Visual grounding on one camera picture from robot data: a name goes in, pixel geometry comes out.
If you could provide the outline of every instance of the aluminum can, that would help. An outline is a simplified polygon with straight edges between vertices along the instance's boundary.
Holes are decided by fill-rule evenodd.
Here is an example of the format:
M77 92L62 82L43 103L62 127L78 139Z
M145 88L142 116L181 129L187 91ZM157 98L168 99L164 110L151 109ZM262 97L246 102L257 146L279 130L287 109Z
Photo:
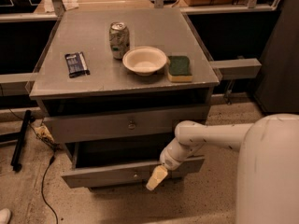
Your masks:
M122 59L130 49L130 33L127 26L120 21L111 23L109 29L110 47L115 59Z

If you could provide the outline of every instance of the bowl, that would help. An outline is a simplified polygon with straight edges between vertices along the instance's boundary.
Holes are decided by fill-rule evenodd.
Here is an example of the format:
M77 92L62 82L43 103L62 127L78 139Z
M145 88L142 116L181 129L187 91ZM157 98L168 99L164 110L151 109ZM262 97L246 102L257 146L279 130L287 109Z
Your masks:
M150 76L165 66L167 56L160 49L136 47L124 54L122 62L125 67L136 74Z

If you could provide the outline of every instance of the black cable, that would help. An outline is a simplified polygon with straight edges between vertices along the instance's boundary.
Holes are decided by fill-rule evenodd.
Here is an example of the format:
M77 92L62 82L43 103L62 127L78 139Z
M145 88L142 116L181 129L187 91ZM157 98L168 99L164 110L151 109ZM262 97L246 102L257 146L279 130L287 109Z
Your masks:
M18 119L20 120L23 120L21 117L17 116L11 109L9 109L9 111L15 116L17 117ZM34 133L36 134L36 137L38 138L38 135L35 131L35 129L31 126L31 124L29 124L29 127L34 131ZM46 176L46 173L47 171L49 170L50 166L53 164L53 162L55 161L55 152L59 149L58 148L58 144L53 144L51 141L49 140L46 140L44 138L39 138L44 144L46 144L48 147L50 147L52 150L53 150L53 155L52 157L50 158L50 161L49 161L49 165L43 175L43 180L41 182L41 195L42 195L42 198L43 198L43 201L44 203L49 207L49 209L53 212L53 214L55 215L55 218L56 218L56 223L58 224L58 218L57 218L57 214L55 212L55 210L48 204L48 202L46 201L45 199L45 196L44 196L44 181L45 181L45 176Z
M55 152L53 154L53 156L50 158L50 161L49 161L49 165L43 175L43 180L41 182L41 195L43 197L43 200L44 200L44 203L49 207L49 209L53 212L53 214L55 215L55 218L56 218L56 223L58 224L58 217L57 217L57 214L55 212L55 210L48 204L48 202L46 201L45 199L45 195L44 195L44 182L45 182L45 176L47 174L47 171L49 170L50 166L53 164L53 162L55 161Z

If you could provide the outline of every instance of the drawer handle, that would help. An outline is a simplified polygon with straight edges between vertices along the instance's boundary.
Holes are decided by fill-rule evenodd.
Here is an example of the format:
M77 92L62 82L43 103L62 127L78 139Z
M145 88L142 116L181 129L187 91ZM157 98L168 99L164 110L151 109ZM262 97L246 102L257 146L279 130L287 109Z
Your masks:
M132 120L130 120L128 128L129 130L133 130L134 128L136 128L136 124Z

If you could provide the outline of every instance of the gray cabinet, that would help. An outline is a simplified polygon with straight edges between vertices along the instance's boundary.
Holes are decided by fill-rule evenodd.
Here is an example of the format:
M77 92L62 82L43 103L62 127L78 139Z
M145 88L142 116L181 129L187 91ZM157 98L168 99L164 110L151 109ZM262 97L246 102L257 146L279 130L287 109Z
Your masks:
M124 21L131 48L153 46L166 55L187 55L193 81L172 83L166 69L149 77L128 71L109 49L108 29ZM68 77L64 55L83 51L91 74ZM185 119L206 119L219 81L179 9L66 11L31 90L47 114L45 123L64 144L72 170L70 188L147 181L159 156ZM169 177L200 169L189 159Z

